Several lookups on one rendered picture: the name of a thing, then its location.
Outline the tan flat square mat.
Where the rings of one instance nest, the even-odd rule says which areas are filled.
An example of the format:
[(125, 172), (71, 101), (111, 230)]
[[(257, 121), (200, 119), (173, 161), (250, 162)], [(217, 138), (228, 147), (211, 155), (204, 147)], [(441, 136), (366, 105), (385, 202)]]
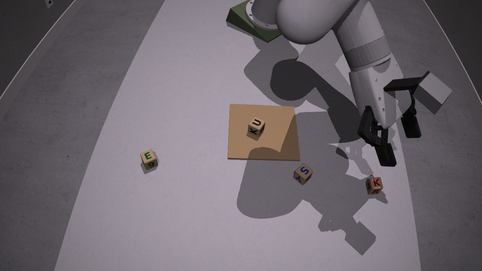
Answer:
[[(254, 117), (265, 121), (259, 137), (248, 133)], [(230, 104), (228, 158), (300, 161), (294, 107)]]

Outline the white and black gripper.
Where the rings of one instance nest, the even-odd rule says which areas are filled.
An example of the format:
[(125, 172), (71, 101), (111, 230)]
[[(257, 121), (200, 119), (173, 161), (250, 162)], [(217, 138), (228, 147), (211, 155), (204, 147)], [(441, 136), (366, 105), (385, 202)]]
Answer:
[(387, 143), (388, 128), (404, 116), (401, 122), (406, 137), (421, 137), (412, 90), (384, 91), (393, 79), (404, 78), (392, 52), (374, 63), (350, 69), (348, 75), (361, 119), (357, 133), (375, 147), (381, 166), (395, 167), (392, 145)]

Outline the wooden letter block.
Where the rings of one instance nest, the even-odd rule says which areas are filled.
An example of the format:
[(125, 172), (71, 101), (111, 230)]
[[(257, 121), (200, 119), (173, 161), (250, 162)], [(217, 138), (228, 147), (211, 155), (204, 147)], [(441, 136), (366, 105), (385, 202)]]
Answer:
[(381, 177), (370, 177), (366, 183), (368, 195), (379, 194), (383, 189)]
[(310, 169), (306, 164), (303, 163), (294, 172), (294, 179), (298, 181), (301, 185), (304, 185), (311, 178), (312, 173), (312, 169)]
[(254, 117), (248, 125), (248, 133), (259, 137), (265, 127), (265, 121)]
[(157, 159), (155, 157), (155, 154), (153, 153), (152, 149), (140, 153), (143, 165), (145, 166), (146, 170), (149, 170), (153, 167), (158, 166)]

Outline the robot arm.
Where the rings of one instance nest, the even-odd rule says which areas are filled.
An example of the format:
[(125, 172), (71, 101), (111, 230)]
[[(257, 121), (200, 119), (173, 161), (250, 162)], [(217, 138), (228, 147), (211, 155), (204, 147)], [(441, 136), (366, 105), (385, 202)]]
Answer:
[[(350, 68), (391, 53), (370, 0), (251, 0), (246, 16), (261, 29), (279, 30), (288, 41), (301, 45), (315, 43), (333, 30)], [(423, 77), (393, 79), (383, 89), (412, 90), (411, 95), (434, 115), (452, 92), (429, 71)]]

